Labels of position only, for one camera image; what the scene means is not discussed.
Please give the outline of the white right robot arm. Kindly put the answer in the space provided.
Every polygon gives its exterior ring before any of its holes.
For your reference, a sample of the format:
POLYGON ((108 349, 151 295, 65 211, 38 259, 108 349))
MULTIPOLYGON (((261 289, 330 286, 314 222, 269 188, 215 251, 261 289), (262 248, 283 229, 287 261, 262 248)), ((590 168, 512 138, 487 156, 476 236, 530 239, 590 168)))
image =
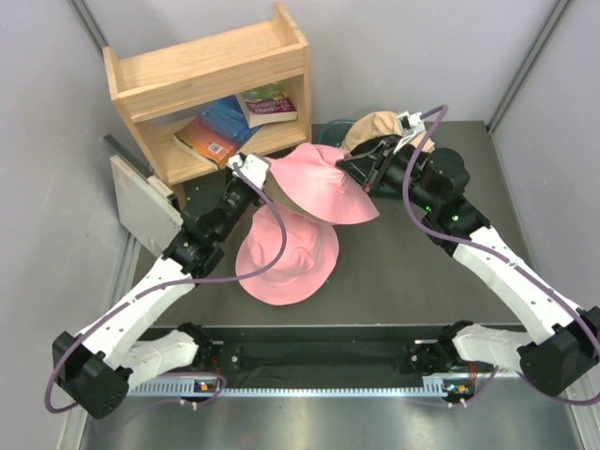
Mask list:
POLYGON ((539 392, 557 397, 599 362, 599 309, 583 309, 550 288, 507 246, 464 196, 470 181, 462 156, 449 148, 417 151, 385 138, 361 144, 337 162, 366 193, 393 189, 415 223, 454 261, 473 272, 513 312, 523 331, 469 321, 444 327, 436 345, 451 371, 480 362, 518 373, 539 392))

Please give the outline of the pink bucket hat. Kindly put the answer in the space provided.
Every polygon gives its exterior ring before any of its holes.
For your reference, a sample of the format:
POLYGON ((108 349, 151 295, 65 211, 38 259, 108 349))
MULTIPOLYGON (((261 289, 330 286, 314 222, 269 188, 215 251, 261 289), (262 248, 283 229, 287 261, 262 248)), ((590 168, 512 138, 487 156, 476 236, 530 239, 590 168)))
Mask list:
MULTIPOLYGON (((339 243, 333 226, 284 208, 278 211, 287 236, 281 258, 267 271, 243 279, 240 284, 254 298, 281 307, 302 302, 321 288, 336 267, 339 243)), ((260 207, 238 250, 236 275, 255 272, 273 261, 281 239, 276 216, 269 206, 260 207)))
POLYGON ((345 157, 333 146, 302 143, 289 155, 269 160, 264 191, 277 205, 321 223, 369 222, 379 211, 360 186, 336 167, 345 157))

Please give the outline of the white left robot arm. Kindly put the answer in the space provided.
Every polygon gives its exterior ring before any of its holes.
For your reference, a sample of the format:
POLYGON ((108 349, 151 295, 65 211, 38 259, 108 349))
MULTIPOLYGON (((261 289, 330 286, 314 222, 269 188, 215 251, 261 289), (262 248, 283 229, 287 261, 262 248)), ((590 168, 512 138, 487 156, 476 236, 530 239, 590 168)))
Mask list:
POLYGON ((103 316, 76 335, 63 332, 52 344, 53 371, 44 392, 49 413, 69 411, 52 403, 54 387, 96 419, 116 410, 140 385, 177 368, 203 371, 212 363, 212 341, 200 326, 183 323, 164 337, 140 342, 158 317, 200 284, 256 278, 278 260, 236 276, 212 277, 224 255, 223 245, 252 205, 263 203, 278 214, 264 181, 238 173, 213 195, 190 196, 178 233, 145 277, 103 316))

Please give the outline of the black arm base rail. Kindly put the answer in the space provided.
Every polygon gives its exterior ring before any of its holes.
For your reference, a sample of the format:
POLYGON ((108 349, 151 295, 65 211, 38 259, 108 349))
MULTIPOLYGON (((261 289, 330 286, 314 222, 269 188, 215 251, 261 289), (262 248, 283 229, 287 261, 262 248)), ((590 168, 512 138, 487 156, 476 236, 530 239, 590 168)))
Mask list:
POLYGON ((420 387, 425 376, 472 364, 437 345, 439 325, 205 326, 205 343, 177 375, 216 372, 231 389, 420 387))

